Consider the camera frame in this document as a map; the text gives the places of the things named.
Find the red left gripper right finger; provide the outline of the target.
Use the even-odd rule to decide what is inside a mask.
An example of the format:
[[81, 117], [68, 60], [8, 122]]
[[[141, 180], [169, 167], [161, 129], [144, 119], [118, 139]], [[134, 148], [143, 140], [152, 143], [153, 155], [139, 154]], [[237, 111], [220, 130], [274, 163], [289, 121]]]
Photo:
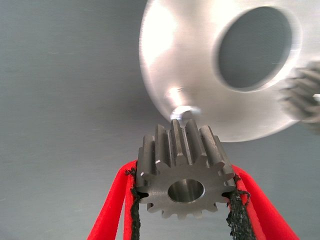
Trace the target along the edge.
[[255, 180], [233, 165], [236, 189], [228, 194], [227, 223], [234, 240], [298, 240]]

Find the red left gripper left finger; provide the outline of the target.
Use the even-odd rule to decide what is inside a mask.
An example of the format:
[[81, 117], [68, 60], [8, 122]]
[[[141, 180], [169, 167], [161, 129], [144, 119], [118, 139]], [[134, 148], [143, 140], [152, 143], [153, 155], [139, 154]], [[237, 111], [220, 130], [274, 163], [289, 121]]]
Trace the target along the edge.
[[114, 240], [124, 208], [124, 240], [140, 238], [140, 196], [136, 189], [137, 161], [123, 165], [117, 172], [106, 200], [88, 235], [89, 240]]

